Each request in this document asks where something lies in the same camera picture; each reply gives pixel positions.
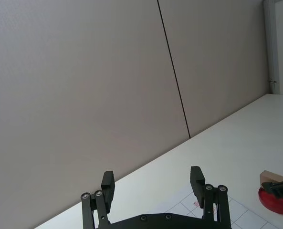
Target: black clamp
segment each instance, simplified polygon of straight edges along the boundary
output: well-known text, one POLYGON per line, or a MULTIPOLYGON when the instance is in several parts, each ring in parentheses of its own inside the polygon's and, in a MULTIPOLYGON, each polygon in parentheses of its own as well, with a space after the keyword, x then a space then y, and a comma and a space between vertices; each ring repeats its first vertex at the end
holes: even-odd
POLYGON ((229 214, 227 187, 224 185, 214 187, 211 184, 205 184, 205 177, 198 166, 191 167, 190 184, 194 195, 198 199, 199 207, 203 209, 203 219, 214 221, 213 204, 216 204, 218 222, 230 227, 231 218, 229 214))
POLYGON ((277 199, 283 198, 283 182, 264 182, 262 186, 267 193, 273 194, 277 199))
POLYGON ((94 194, 88 192, 81 195, 83 228, 93 229, 94 227, 94 210, 98 211, 99 225, 106 226, 110 224, 107 214, 111 210, 112 200, 115 192, 115 178, 112 171, 104 172, 101 190, 94 194))

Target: grid paper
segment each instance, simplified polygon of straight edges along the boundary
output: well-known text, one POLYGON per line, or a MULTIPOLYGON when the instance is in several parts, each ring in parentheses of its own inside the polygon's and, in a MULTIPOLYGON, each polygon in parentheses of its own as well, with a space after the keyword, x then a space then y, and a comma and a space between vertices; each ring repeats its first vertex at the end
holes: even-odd
MULTIPOLYGON (((248 210, 238 201, 228 196, 229 209, 231 215, 232 229, 278 229, 254 212, 248 210)), ((216 208, 214 208, 214 218, 217 220, 216 208)), ((203 209, 199 207, 199 203, 191 190, 191 186, 181 189, 167 201, 157 205, 147 214, 153 213, 174 213, 190 217, 201 218, 203 209)))

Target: bolt head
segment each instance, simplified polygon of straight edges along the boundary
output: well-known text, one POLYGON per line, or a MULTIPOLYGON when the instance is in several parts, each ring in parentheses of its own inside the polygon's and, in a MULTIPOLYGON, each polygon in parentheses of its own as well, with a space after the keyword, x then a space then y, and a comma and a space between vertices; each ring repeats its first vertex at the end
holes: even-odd
POLYGON ((140 217, 140 220, 141 220, 141 221, 146 221, 146 220, 147 220, 147 216, 142 215, 142 216, 140 217))
POLYGON ((98 191, 98 192, 95 193, 95 195, 96 195, 97 197, 99 197, 99 196, 102 195, 102 192, 101 192, 101 191, 98 191))
POLYGON ((172 216, 170 214, 166 214, 166 219, 171 219, 172 216))
POLYGON ((220 186, 219 189, 220 189, 221 191, 226 191, 226 187, 225 187, 225 186, 220 186))
POLYGON ((207 189, 207 190, 212 190, 212 186, 206 185, 206 189, 207 189))
POLYGON ((82 196, 83 199, 87 199, 88 197, 89 197, 89 194, 86 194, 86 193, 82 196))

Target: red bowl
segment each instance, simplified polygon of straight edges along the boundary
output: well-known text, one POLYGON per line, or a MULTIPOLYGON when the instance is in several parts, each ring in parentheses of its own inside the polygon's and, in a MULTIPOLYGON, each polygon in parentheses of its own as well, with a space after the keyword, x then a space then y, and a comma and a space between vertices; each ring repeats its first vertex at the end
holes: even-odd
POLYGON ((267 209, 283 214, 283 199, 277 199, 273 194, 267 193, 263 188, 258 191, 259 200, 267 209))

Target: white table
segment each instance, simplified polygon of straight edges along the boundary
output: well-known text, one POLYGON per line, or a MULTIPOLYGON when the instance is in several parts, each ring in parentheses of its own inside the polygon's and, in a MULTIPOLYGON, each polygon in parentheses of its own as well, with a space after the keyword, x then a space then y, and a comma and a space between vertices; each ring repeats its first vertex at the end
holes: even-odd
MULTIPOLYGON (((258 200, 263 170, 283 176, 283 95, 263 96, 117 181, 109 220, 148 212, 189 184, 194 165, 201 167, 207 183, 226 185, 230 196, 283 229, 283 215, 258 200)), ((82 228, 81 203, 37 227, 82 228)))

